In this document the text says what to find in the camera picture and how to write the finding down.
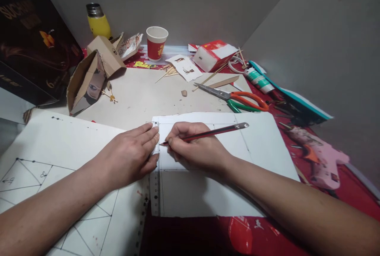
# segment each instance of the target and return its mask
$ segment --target red paper cup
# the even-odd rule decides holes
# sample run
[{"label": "red paper cup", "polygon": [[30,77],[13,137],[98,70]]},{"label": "red paper cup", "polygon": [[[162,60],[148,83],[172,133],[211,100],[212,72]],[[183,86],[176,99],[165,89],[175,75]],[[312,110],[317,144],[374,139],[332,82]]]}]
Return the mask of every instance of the red paper cup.
[{"label": "red paper cup", "polygon": [[161,59],[163,46],[169,33],[162,27],[149,27],[146,29],[148,38],[148,58],[150,61],[157,62]]}]

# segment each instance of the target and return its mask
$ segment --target written number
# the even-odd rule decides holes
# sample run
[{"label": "written number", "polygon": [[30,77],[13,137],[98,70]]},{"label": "written number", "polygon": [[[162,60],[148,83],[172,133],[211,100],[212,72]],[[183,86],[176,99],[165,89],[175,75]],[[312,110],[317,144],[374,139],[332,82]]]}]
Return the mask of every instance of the written number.
[{"label": "written number", "polygon": [[10,179],[5,179],[5,180],[3,180],[3,183],[8,183],[10,185],[10,184],[12,184],[14,179],[15,179],[14,177],[10,178]]}]

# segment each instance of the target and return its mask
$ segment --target hand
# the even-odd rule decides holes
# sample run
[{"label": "hand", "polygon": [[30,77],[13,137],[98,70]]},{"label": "hand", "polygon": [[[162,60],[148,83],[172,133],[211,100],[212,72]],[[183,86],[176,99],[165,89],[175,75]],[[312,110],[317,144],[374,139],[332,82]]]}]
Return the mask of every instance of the hand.
[{"label": "hand", "polygon": [[215,136],[194,139],[190,143],[180,139],[209,130],[204,123],[177,122],[165,139],[170,145],[168,150],[174,151],[177,161],[183,156],[190,164],[203,170],[222,173],[232,155]]},{"label": "hand", "polygon": [[159,155],[148,157],[159,136],[158,127],[146,123],[116,135],[92,159],[97,170],[105,173],[109,191],[127,186],[154,170]]}]

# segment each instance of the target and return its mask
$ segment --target pencil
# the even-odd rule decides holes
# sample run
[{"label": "pencil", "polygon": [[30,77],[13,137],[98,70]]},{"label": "pencil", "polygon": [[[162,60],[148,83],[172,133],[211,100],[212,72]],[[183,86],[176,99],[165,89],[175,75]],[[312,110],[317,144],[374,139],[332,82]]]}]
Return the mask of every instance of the pencil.
[{"label": "pencil", "polygon": [[[198,139],[198,138],[202,138],[202,137],[207,137],[207,136],[211,136],[211,135],[216,135],[216,134],[221,134],[221,133],[226,133],[226,132],[230,132],[230,131],[235,131],[235,130],[243,129],[243,128],[246,128],[246,127],[249,127],[249,124],[247,124],[247,123],[238,123],[238,124],[235,124],[235,125],[229,125],[227,127],[222,127],[222,128],[219,128],[219,129],[214,129],[214,130],[206,131],[206,132],[203,132],[203,133],[197,133],[196,135],[189,135],[188,137],[183,137],[181,139],[183,141],[191,141],[191,140],[194,140],[194,139]],[[165,141],[165,142],[161,143],[160,145],[161,146],[167,146],[167,145],[169,145],[169,142]]]}]

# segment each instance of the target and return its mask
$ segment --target yellow thermos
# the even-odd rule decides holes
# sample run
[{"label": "yellow thermos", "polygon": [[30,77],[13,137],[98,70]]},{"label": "yellow thermos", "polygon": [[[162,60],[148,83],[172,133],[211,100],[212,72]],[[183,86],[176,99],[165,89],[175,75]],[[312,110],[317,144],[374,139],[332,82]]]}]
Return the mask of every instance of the yellow thermos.
[{"label": "yellow thermos", "polygon": [[90,3],[86,5],[86,8],[88,23],[94,38],[98,35],[105,36],[108,39],[112,38],[110,25],[101,6],[97,3]]}]

